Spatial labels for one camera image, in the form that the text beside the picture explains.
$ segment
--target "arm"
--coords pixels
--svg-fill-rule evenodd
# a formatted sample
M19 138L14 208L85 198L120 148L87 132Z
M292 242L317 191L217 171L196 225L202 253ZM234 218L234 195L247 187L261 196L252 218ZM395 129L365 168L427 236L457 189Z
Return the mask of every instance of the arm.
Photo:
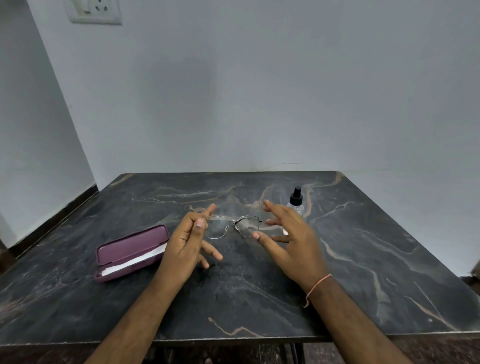
M274 219L268 225L280 225L287 236L269 238L261 232L253 237L267 250L283 272L307 293L327 269L313 230L291 208L265 201L264 210ZM286 249L277 242L288 243ZM347 364L411 364L380 329L360 310L333 277L320 283L310 301L322 318L335 345Z
M223 259L222 254L203 240L206 219L214 210L212 204L203 214L189 212L183 218L168 241L154 278L86 364L142 362L165 312L196 264L208 268L200 250L217 260Z

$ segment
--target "metal eyeglass frame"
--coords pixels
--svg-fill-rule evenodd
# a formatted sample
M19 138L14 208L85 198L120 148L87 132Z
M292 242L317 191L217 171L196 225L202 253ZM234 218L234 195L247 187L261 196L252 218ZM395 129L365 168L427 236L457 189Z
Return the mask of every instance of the metal eyeglass frame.
M206 235L207 235L207 238L209 238L209 239L220 239L220 238L223 238L223 237L225 236L225 234L227 233L227 231L228 231L228 229L229 229L229 227L230 227L230 223L231 223L231 222L233 222L233 226L234 226L235 230L238 231L241 236L243 236L244 238L250 238L251 235L245 236L245 235L243 235L243 234L240 232L239 226L238 226L239 222L240 222L241 220L248 220L248 218L256 218L256 219L258 220L259 227L260 227L260 223L262 222L262 221L260 220L260 218L259 218L258 216L255 216L255 215L240 216L240 217L238 218L238 220L230 220L229 218L227 218L226 216L223 216L223 215L212 215L212 216L210 216L210 217L207 219L207 221L209 221L211 218L225 218L225 220L228 220L228 225L225 227L225 232L223 233L223 235L222 235L222 236L219 236L218 238L211 238L211 237L208 236L208 233L207 233Z

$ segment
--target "orange string bracelet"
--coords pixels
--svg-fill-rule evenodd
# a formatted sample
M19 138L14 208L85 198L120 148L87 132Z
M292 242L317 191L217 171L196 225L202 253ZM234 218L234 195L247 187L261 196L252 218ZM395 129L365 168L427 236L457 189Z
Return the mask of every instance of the orange string bracelet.
M308 296L310 296L310 293L313 292L313 290L320 284L322 283L325 279L327 279L328 277L331 277L332 275L331 274L328 274L326 275L325 277L323 277L321 280L319 280L317 283L315 283L312 287L312 289L310 290L310 292L308 292L307 296L305 297L305 300L307 300L307 303L305 304L305 306L303 308L307 308L308 305L310 304L310 301L308 300Z

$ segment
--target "black spray nozzle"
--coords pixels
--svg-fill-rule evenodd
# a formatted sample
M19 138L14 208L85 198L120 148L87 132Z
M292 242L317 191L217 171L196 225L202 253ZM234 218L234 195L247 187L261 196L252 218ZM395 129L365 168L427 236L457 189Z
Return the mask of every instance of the black spray nozzle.
M293 193L290 195L290 203L293 206L300 206L303 200L303 196L300 194L301 192L301 187L295 187L295 190Z

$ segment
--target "hand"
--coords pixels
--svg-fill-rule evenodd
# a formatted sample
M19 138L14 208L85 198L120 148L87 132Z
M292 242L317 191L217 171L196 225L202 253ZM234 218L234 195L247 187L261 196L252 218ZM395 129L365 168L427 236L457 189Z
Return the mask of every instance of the hand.
M318 280L328 274L315 233L290 207L265 200L264 211L275 215L275 218L267 220L265 224L283 226L288 235L269 238L256 231L252 236L267 250L283 272L308 293ZM288 245L283 249L274 240Z
M206 220L215 208L215 204L211 204L203 213L189 212L170 236L154 279L174 290L175 294L190 277L197 263L205 269L209 267L200 250L216 260L223 259L217 249L203 240L208 227Z

